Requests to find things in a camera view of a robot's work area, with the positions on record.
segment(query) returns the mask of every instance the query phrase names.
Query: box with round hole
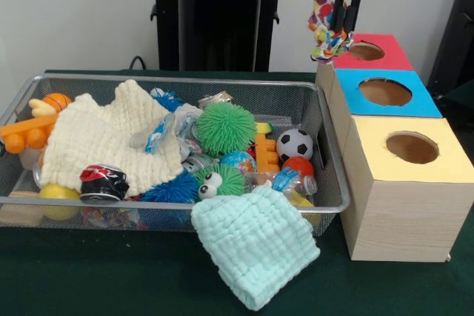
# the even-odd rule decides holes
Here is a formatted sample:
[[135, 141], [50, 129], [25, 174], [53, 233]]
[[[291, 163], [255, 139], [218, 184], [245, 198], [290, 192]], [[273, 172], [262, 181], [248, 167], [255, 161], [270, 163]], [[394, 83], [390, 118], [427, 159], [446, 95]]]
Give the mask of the box with round hole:
[[446, 119], [354, 116], [343, 161], [353, 260], [447, 259], [474, 201], [474, 168]]
[[327, 103], [329, 103], [331, 99], [331, 90], [333, 89], [335, 76], [336, 72], [332, 62], [318, 63], [318, 68], [316, 69], [316, 85], [323, 90]]
[[416, 72], [411, 70], [336, 70], [329, 109], [339, 149], [344, 154], [351, 115], [441, 118]]
[[394, 35], [356, 33], [349, 52], [335, 58], [334, 67], [346, 70], [413, 70]]

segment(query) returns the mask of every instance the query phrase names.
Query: light blue knitted cloth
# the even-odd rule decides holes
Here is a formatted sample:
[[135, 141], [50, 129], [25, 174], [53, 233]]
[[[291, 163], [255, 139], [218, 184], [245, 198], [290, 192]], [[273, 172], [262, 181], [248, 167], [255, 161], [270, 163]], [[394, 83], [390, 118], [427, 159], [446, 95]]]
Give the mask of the light blue knitted cloth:
[[311, 224], [283, 194], [265, 186], [206, 199], [191, 218], [222, 280], [254, 311], [319, 256]]

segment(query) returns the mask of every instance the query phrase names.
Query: soccer ball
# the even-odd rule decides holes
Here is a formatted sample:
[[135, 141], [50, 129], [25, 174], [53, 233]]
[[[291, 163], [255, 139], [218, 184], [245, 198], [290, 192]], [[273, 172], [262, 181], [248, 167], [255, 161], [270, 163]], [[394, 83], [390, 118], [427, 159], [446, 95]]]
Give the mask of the soccer ball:
[[287, 130], [278, 137], [276, 152], [283, 162], [297, 156], [310, 160], [313, 156], [313, 140], [303, 130]]

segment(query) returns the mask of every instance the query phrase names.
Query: crushed can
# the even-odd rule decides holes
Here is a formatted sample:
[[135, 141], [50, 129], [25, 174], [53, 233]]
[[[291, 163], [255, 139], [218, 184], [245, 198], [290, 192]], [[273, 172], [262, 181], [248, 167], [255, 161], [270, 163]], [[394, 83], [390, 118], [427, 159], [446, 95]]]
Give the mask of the crushed can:
[[88, 166], [82, 171], [80, 179], [83, 201], [122, 201], [129, 188], [127, 175], [109, 164]]

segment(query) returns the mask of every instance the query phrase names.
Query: red ball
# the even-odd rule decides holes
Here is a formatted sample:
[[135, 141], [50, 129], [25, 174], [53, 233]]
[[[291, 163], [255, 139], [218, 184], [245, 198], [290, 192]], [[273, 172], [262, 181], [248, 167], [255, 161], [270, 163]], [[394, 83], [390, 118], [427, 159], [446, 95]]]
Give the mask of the red ball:
[[288, 158], [283, 163], [283, 166], [281, 166], [282, 169], [286, 167], [298, 172], [302, 178], [308, 175], [314, 177], [313, 165], [311, 164], [311, 162], [309, 162], [307, 159], [304, 159], [303, 157]]

